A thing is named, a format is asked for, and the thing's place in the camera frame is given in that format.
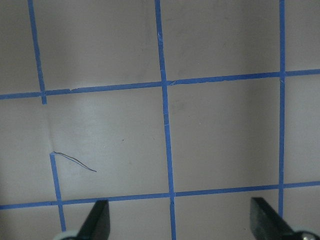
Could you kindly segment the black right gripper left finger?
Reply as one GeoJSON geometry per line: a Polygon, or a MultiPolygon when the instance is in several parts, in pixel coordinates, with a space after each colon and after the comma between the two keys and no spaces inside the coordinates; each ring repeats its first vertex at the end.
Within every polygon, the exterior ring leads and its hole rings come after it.
{"type": "Polygon", "coordinates": [[[107,240],[110,232],[109,202],[108,200],[98,200],[95,202],[75,239],[107,240]]]}

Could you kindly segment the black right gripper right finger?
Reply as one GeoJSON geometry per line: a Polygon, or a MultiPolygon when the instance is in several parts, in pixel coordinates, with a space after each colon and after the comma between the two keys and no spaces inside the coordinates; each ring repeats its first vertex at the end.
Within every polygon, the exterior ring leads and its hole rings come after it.
{"type": "Polygon", "coordinates": [[[293,229],[262,197],[250,200],[250,230],[256,240],[295,240],[293,229]]]}

